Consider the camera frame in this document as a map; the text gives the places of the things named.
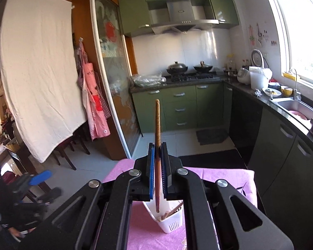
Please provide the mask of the green lower kitchen cabinets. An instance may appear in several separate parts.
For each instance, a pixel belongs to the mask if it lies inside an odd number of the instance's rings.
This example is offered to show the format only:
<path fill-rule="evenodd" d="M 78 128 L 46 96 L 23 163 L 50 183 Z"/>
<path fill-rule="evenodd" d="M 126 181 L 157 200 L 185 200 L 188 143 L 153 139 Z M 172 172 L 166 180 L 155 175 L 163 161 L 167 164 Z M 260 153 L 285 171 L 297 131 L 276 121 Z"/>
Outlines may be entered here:
<path fill-rule="evenodd" d="M 160 101 L 161 131 L 224 125 L 224 83 L 152 88 L 132 92 L 140 130 L 155 130 L 155 101 Z"/>

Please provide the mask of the white plastic utensil holder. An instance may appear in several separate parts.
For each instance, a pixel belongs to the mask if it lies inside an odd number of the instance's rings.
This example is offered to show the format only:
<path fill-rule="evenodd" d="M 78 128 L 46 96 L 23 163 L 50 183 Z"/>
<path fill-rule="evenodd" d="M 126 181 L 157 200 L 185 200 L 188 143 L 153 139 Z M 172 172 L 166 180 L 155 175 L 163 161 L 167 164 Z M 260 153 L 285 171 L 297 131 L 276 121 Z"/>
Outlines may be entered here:
<path fill-rule="evenodd" d="M 159 213 L 155 210 L 155 201 L 143 202 L 148 214 L 152 218 L 154 222 L 158 224 L 158 226 L 162 229 L 162 231 L 166 234 L 169 234 L 177 229 L 179 229 L 184 222 L 184 206 L 173 215 L 169 216 L 165 220 L 161 220 L 161 216 L 163 216 L 167 211 L 175 208 L 182 200 L 172 200 L 167 201 L 166 199 L 162 199 L 160 201 L 160 209 Z"/>

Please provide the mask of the dark floor mat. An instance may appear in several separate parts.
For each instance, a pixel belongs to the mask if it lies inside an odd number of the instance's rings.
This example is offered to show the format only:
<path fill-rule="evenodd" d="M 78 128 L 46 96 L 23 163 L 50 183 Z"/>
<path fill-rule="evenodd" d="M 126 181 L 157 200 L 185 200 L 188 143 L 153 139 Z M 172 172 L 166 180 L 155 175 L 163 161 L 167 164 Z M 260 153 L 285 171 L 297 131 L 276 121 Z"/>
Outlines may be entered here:
<path fill-rule="evenodd" d="M 196 131 L 196 136 L 199 144 L 203 146 L 224 142 L 228 133 L 225 129 L 202 129 Z"/>

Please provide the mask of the red checkered apron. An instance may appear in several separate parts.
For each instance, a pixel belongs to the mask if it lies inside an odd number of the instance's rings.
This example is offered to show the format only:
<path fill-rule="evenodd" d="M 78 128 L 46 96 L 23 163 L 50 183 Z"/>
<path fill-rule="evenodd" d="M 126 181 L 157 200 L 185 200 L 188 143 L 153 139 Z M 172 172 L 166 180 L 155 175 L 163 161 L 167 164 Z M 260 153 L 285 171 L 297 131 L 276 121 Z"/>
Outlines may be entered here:
<path fill-rule="evenodd" d="M 88 60 L 82 38 L 79 39 L 75 59 L 78 73 L 77 84 L 82 93 L 90 137 L 92 140 L 108 137 L 111 134 L 107 123 L 107 119 L 111 117 L 110 110 L 103 98 L 93 64 Z"/>

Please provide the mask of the black cabinets under sink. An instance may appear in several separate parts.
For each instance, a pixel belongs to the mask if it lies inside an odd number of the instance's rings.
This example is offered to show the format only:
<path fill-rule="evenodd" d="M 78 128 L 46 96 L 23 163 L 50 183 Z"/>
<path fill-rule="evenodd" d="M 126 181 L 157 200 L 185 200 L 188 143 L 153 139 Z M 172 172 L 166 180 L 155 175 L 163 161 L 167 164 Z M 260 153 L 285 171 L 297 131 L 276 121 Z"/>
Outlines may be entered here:
<path fill-rule="evenodd" d="M 313 249 L 313 136 L 296 119 L 249 87 L 232 93 L 230 138 L 254 181 L 264 210 L 293 242 Z"/>

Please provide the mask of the white hanging cloth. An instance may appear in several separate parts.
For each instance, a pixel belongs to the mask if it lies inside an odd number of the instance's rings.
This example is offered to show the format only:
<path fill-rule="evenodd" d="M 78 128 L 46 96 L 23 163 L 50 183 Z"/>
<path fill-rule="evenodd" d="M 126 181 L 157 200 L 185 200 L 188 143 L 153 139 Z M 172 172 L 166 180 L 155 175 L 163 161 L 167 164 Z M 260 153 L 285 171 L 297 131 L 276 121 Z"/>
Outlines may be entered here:
<path fill-rule="evenodd" d="M 72 4 L 6 0 L 0 74 L 24 144 L 39 162 L 86 121 L 74 58 Z"/>

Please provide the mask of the stainless steel sink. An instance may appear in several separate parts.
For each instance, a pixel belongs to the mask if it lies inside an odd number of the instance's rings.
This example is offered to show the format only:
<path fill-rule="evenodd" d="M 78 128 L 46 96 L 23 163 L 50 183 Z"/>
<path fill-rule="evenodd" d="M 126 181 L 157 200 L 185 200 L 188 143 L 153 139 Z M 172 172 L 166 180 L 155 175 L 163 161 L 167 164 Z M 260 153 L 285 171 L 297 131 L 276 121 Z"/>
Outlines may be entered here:
<path fill-rule="evenodd" d="M 306 120 L 313 119 L 313 108 L 300 100 L 294 100 L 292 98 L 279 98 L 271 101 L 278 107 L 287 111 L 289 114 L 292 111 L 295 111 L 305 116 Z"/>

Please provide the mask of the plastic bag on counter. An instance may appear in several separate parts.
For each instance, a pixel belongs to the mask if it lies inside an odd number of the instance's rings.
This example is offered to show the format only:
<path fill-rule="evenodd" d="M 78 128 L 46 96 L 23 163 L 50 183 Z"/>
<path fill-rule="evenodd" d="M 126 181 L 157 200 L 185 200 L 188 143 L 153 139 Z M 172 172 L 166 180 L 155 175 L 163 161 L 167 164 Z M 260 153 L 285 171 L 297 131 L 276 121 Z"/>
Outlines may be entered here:
<path fill-rule="evenodd" d="M 165 84 L 167 79 L 161 73 L 156 75 L 132 75 L 131 79 L 136 86 L 151 87 L 155 85 Z"/>

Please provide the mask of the white rice cooker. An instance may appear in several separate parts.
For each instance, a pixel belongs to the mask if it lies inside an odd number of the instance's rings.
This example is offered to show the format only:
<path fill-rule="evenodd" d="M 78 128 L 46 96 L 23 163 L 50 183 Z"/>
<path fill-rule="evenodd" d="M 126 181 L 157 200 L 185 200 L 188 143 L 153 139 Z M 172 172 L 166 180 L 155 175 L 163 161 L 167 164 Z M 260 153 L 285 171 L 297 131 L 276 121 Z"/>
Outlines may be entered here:
<path fill-rule="evenodd" d="M 250 72 L 246 68 L 240 68 L 237 71 L 237 80 L 241 84 L 249 85 L 250 84 Z"/>

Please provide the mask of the small chrome faucet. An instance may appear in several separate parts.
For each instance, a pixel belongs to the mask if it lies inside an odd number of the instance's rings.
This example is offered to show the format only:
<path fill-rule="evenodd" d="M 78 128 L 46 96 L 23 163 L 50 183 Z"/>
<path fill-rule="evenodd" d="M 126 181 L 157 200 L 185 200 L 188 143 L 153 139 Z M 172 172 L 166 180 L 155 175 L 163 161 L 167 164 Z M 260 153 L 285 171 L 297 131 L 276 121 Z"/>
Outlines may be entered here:
<path fill-rule="evenodd" d="M 297 74 L 297 70 L 291 68 L 289 70 L 289 73 L 294 73 L 295 74 L 295 88 L 293 89 L 293 100 L 295 101 L 301 101 L 301 92 L 298 91 L 297 89 L 297 84 L 298 84 L 298 74 Z"/>

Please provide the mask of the white plastic container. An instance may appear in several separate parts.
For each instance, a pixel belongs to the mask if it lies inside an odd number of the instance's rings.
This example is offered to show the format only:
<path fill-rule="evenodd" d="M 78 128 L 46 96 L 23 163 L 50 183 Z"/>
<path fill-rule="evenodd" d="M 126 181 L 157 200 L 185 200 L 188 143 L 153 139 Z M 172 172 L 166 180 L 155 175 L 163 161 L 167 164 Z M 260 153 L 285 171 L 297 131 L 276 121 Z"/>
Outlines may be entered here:
<path fill-rule="evenodd" d="M 267 88 L 273 72 L 269 68 L 249 67 L 250 86 L 252 90 Z"/>

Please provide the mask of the black wok right burner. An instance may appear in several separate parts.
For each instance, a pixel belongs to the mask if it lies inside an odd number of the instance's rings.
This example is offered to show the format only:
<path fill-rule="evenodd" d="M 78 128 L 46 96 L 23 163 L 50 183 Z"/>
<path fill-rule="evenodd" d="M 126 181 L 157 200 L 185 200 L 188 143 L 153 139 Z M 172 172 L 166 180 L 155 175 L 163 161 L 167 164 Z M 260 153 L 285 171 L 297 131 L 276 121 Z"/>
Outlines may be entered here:
<path fill-rule="evenodd" d="M 200 63 L 198 65 L 195 65 L 193 68 L 196 72 L 203 74 L 209 73 L 212 70 L 213 66 L 206 64 L 204 61 L 200 61 Z"/>

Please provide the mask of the sliding glass door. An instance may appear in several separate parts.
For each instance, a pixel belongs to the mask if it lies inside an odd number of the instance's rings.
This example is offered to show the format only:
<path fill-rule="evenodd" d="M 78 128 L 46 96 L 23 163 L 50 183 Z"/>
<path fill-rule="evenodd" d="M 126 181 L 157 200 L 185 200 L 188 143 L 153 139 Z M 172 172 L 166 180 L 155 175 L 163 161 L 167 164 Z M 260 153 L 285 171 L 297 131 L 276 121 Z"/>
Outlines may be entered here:
<path fill-rule="evenodd" d="M 103 90 L 119 138 L 119 159 L 131 158 L 140 137 L 130 94 L 130 66 L 120 27 L 119 7 L 111 0 L 90 0 L 94 45 Z"/>

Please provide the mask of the black wok with lid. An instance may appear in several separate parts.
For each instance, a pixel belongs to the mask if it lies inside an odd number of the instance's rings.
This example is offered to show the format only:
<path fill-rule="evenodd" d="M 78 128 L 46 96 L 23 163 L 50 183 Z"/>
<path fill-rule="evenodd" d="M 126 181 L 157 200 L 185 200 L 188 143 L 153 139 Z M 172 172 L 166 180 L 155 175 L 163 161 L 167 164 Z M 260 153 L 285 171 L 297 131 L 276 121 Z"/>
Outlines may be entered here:
<path fill-rule="evenodd" d="M 167 73 L 169 73 L 170 75 L 182 75 L 187 70 L 188 67 L 183 63 L 179 63 L 178 61 L 167 67 Z"/>

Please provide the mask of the steel range hood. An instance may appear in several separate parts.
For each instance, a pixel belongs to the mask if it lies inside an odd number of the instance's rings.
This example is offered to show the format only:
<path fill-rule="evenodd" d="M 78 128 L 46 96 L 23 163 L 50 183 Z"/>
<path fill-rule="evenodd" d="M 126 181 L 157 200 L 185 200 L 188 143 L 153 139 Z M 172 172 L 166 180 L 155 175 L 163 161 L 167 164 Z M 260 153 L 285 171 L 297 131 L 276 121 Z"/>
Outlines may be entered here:
<path fill-rule="evenodd" d="M 210 0 L 168 0 L 148 3 L 155 34 L 209 30 L 219 24 Z"/>

